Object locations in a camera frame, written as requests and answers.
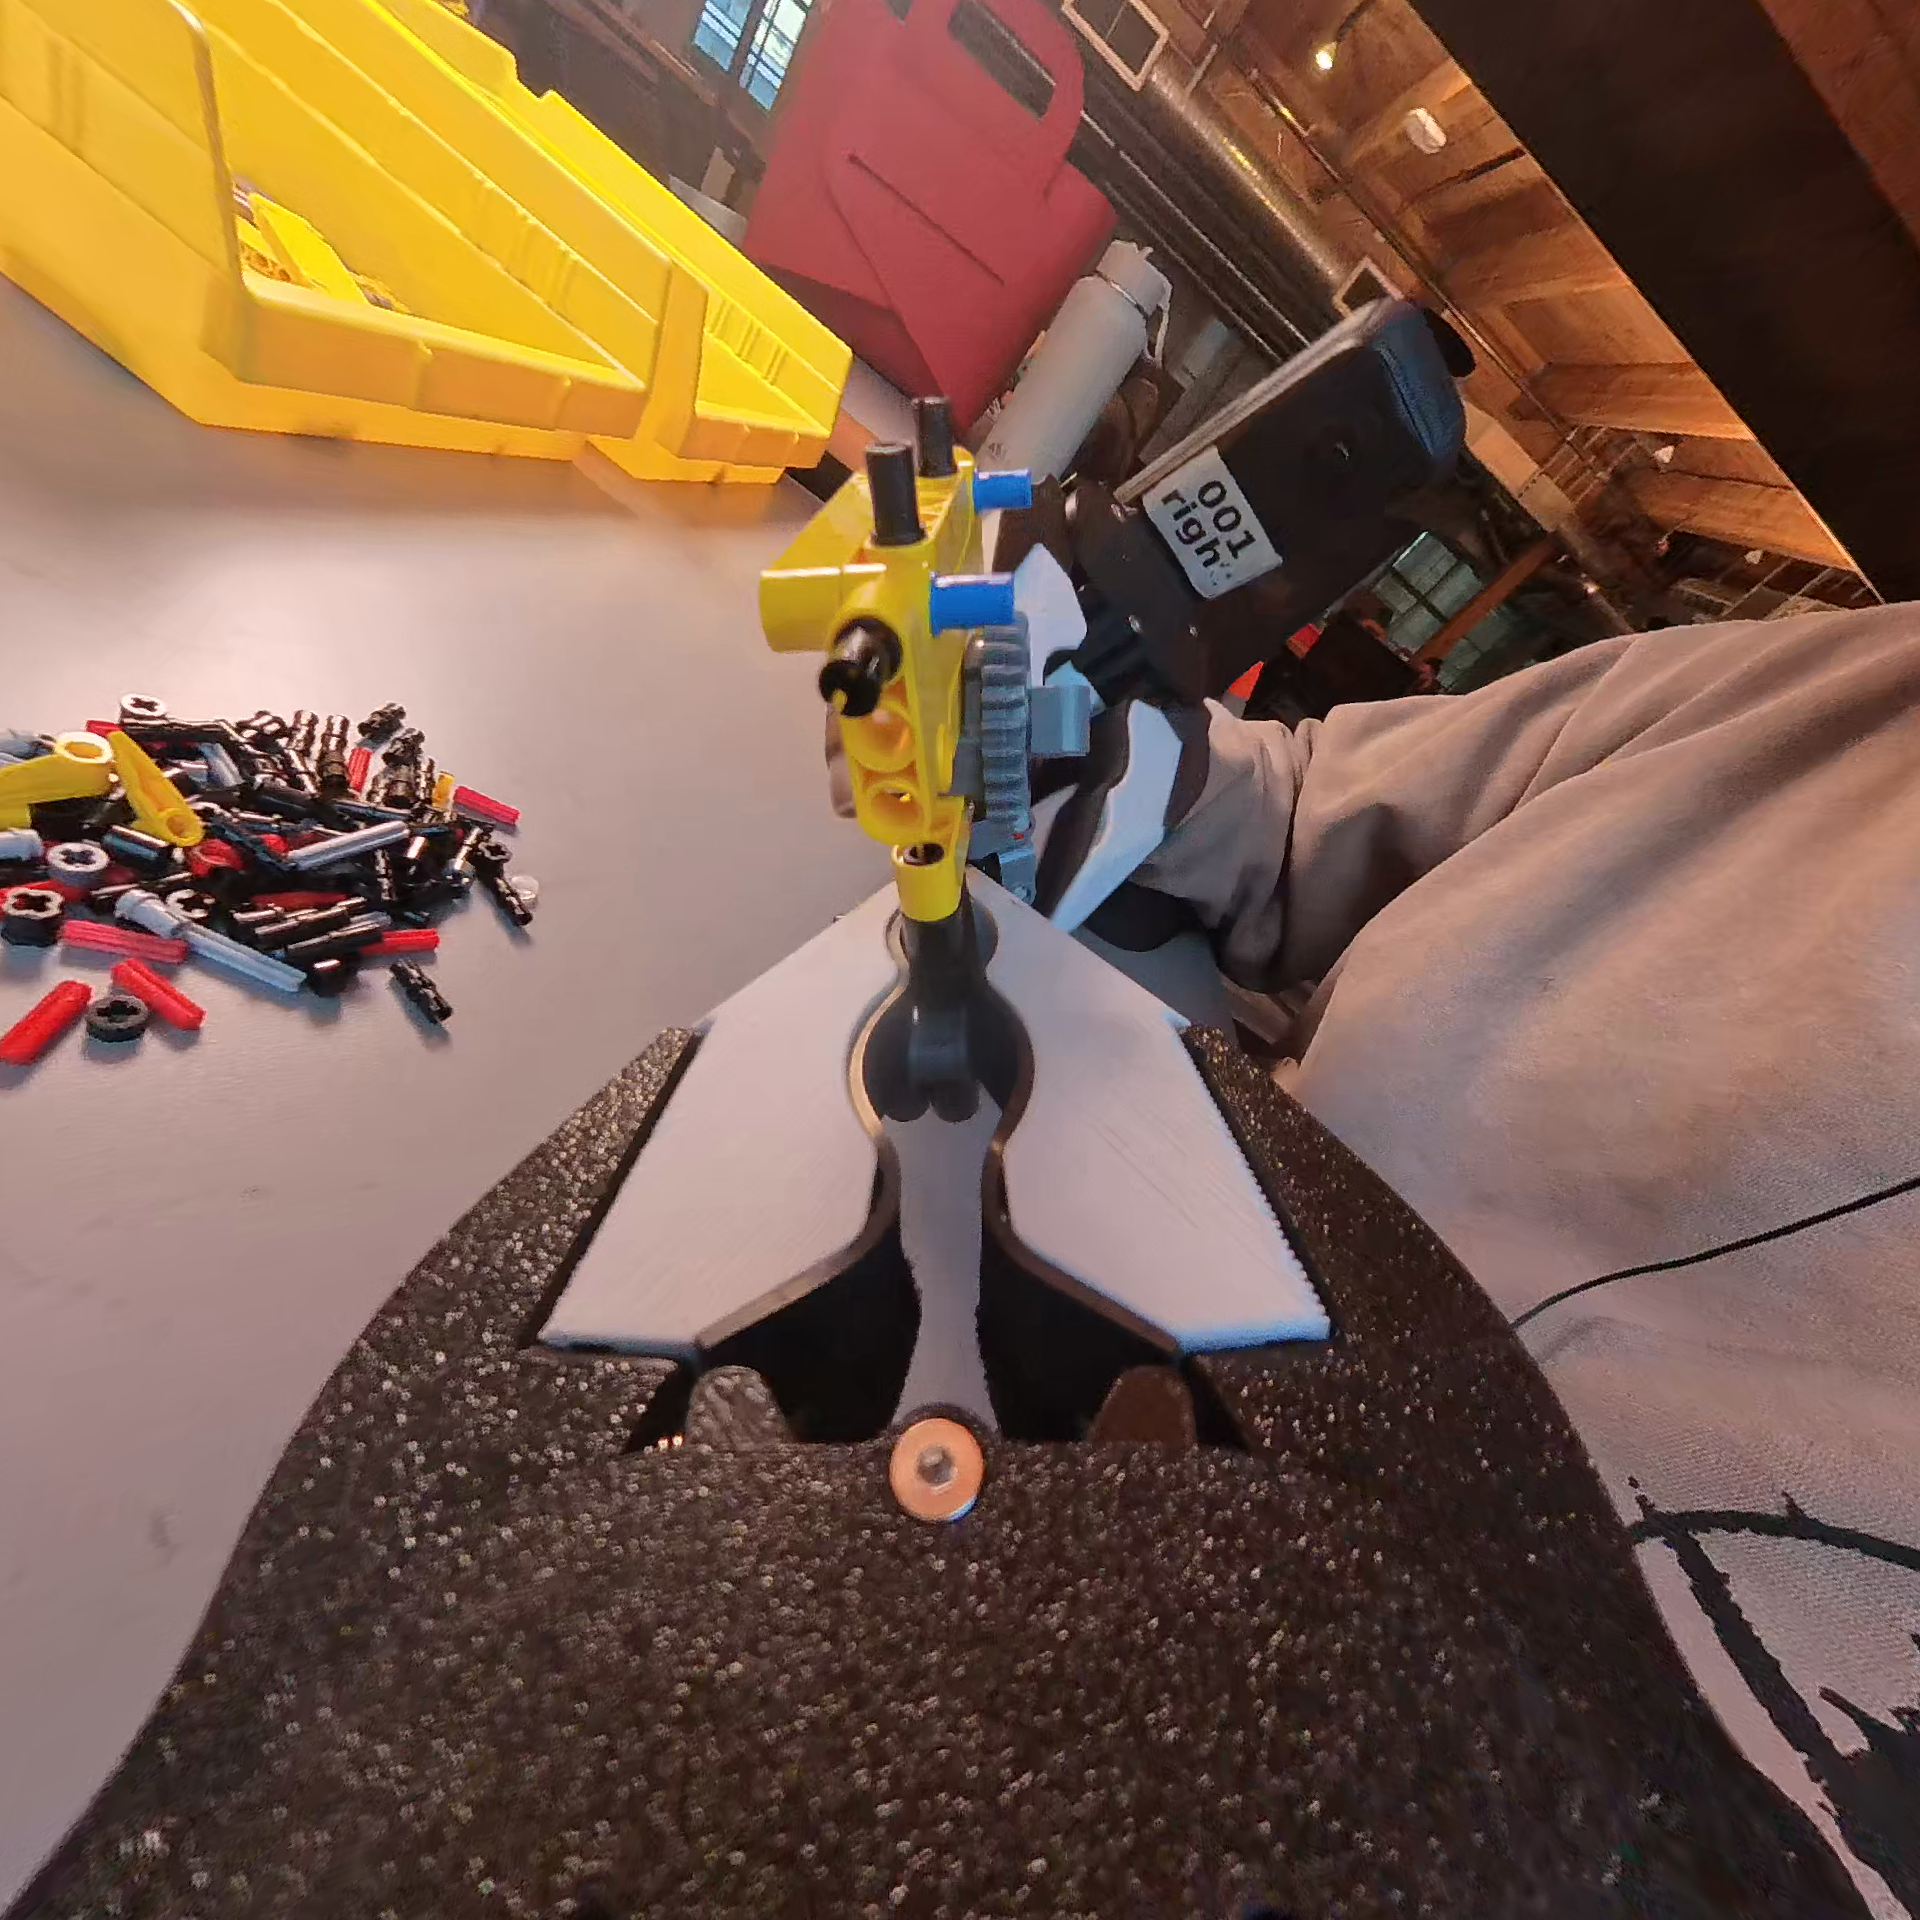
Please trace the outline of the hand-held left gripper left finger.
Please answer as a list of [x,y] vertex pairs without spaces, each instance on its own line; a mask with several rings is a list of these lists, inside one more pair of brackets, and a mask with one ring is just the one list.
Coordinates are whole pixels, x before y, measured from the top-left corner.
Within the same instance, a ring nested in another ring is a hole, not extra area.
[[540,1328],[714,1357],[816,1304],[831,1357],[910,1357],[920,1301],[853,1049],[898,984],[890,889],[721,999]]

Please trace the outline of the assorted grey blue small parts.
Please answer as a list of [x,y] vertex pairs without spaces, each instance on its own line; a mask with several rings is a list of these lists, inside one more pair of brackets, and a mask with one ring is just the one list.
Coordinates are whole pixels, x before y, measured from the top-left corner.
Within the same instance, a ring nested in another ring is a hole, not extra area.
[[330,300],[408,313],[384,283],[348,267],[312,222],[249,183],[234,186],[234,232],[247,273]]

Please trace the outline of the grey gear piece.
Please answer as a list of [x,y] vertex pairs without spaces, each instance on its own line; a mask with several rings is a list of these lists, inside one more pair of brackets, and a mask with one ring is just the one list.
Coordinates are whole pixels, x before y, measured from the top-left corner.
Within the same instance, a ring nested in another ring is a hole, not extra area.
[[965,794],[974,840],[987,853],[1008,853],[1032,831],[1030,637],[1019,616],[977,632],[967,646],[960,745],[971,753]]

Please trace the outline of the silver ceiling duct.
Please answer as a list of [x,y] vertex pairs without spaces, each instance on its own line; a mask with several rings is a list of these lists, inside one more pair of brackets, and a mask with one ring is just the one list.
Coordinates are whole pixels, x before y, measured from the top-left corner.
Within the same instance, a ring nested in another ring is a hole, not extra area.
[[1268,357],[1309,349],[1338,324],[1348,256],[1309,199],[1168,64],[1128,88],[1107,63],[1082,61],[1068,156],[1126,229]]

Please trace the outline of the yellow plastic bin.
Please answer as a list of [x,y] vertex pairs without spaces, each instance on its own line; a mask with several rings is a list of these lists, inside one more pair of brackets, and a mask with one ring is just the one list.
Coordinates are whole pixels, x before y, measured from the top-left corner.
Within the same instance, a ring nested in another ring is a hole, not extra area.
[[[566,459],[644,388],[354,137],[282,4],[4,4],[4,277],[216,427]],[[234,186],[406,315],[247,273]]]
[[436,4],[293,2],[367,84],[354,137],[641,384],[646,477],[764,480],[824,451],[852,351],[556,92]]

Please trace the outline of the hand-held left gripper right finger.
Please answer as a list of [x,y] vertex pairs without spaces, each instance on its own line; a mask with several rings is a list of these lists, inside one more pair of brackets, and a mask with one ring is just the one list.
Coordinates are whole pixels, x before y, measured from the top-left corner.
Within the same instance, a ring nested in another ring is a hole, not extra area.
[[1014,1238],[1173,1352],[1324,1339],[1330,1321],[1195,1068],[1184,1016],[997,882],[987,980],[1030,1071],[1000,1152]]

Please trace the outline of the pile of black red pins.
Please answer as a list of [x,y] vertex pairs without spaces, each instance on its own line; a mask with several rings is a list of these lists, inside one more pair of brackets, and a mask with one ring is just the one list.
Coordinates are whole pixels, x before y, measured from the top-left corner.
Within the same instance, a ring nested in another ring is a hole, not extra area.
[[[529,930],[507,886],[515,805],[457,781],[401,703],[361,719],[256,709],[179,714],[121,696],[126,728],[204,822],[173,848],[142,831],[119,786],[38,804],[1,829],[4,980],[42,986],[4,1013],[4,1075],[71,1038],[113,1052],[204,1031],[191,970],[273,1001],[334,1001],[377,976],[414,1022],[441,1031],[450,999],[432,974],[441,929],[475,898]],[[53,749],[48,730],[4,730],[1,770]]]

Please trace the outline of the white water bottle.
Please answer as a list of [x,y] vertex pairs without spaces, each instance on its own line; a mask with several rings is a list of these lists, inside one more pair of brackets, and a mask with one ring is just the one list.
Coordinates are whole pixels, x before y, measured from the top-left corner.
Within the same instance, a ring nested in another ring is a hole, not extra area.
[[1171,285],[1148,252],[1111,244],[1028,357],[974,457],[985,470],[1064,477],[1134,362],[1153,344]]

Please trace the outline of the person's right forearm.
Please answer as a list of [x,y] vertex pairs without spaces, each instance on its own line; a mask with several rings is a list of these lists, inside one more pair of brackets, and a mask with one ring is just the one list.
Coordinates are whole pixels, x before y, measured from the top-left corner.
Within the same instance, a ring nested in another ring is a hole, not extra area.
[[1916,777],[1916,606],[1671,628],[1586,646],[1458,698],[1287,728],[1206,711],[1138,882],[1194,910],[1247,987],[1326,974],[1400,896],[1458,860],[1544,904],[1727,846],[1763,804],[1879,735]]

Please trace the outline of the red tote bag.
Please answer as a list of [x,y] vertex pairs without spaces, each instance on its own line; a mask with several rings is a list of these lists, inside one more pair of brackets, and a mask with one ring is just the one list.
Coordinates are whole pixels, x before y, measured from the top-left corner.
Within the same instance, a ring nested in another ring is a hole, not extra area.
[[1052,86],[1034,113],[953,36],[953,12],[817,12],[742,248],[903,397],[947,397],[969,429],[1116,216],[1068,162],[1084,70],[1059,14],[982,6]]

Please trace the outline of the yellow bent beam piece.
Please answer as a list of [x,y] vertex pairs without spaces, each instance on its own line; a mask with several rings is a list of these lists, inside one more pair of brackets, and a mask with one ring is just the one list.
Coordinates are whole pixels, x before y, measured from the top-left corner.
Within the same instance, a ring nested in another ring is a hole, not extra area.
[[149,837],[182,850],[204,841],[203,817],[126,728],[60,732],[45,754],[1,770],[1,828],[30,828],[38,804],[102,797],[115,783]]

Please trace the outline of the yellow gear rack subassembly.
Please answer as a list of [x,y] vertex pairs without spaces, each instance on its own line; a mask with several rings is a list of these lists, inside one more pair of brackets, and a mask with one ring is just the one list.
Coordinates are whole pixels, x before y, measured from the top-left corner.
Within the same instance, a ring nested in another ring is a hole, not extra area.
[[852,816],[890,854],[905,980],[862,1044],[873,1109],[894,1121],[972,1118],[1012,1040],[990,1011],[992,935],[967,896],[985,867],[1038,896],[1032,772],[1089,749],[1094,690],[1066,658],[1030,664],[1032,831],[1008,853],[974,840],[965,794],[962,664],[972,636],[1019,616],[1019,567],[990,572],[1001,516],[1034,505],[1025,470],[977,468],[945,397],[914,400],[905,444],[871,444],[862,471],[761,576],[769,646],[817,656]]

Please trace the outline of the grey desk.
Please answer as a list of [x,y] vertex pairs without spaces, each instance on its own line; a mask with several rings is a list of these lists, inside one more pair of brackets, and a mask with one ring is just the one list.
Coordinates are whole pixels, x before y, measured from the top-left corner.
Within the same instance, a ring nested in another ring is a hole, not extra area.
[[813,659],[757,575],[795,486],[229,436],[4,287],[4,724],[119,692],[188,714],[401,700],[523,809],[445,1035],[361,981],[215,970],[196,1038],[4,1071],[4,1891],[153,1708],[53,1910],[84,1916],[1225,1915],[1276,1866],[1229,1768],[1147,1723],[971,1730],[894,1765],[877,1649],[985,1631],[865,1449],[632,1452],[658,1366],[480,1336],[481,1282],[573,1222],[432,1257],[627,1065],[883,880],[833,819]]

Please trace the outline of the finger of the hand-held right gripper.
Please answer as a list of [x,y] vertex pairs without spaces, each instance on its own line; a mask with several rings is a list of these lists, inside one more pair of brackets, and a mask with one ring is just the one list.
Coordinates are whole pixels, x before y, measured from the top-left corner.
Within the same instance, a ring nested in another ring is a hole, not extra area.
[[1019,619],[1025,623],[1030,664],[1070,658],[1086,637],[1068,569],[1046,546],[1019,560]]
[[1124,700],[1098,714],[1075,781],[1044,804],[1044,919],[1084,926],[1202,794],[1202,709]]

